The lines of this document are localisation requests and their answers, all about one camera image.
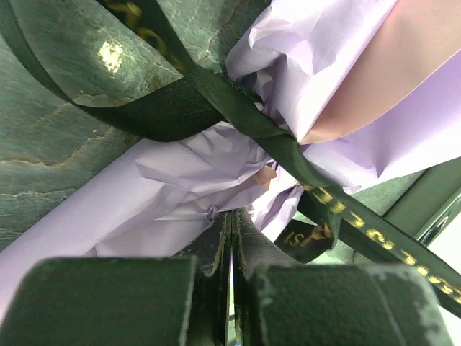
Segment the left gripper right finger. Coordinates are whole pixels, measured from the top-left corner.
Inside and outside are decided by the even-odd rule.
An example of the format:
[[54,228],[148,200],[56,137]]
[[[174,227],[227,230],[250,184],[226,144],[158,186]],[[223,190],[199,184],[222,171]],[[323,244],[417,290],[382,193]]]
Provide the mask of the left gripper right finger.
[[233,212],[244,345],[451,345],[429,284],[404,265],[301,265]]

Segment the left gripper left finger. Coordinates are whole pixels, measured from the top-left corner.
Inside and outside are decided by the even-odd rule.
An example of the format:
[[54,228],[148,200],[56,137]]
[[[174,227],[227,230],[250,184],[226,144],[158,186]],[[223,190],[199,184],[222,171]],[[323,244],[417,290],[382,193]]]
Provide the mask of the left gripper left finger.
[[23,278],[3,345],[224,345],[231,216],[170,258],[55,258]]

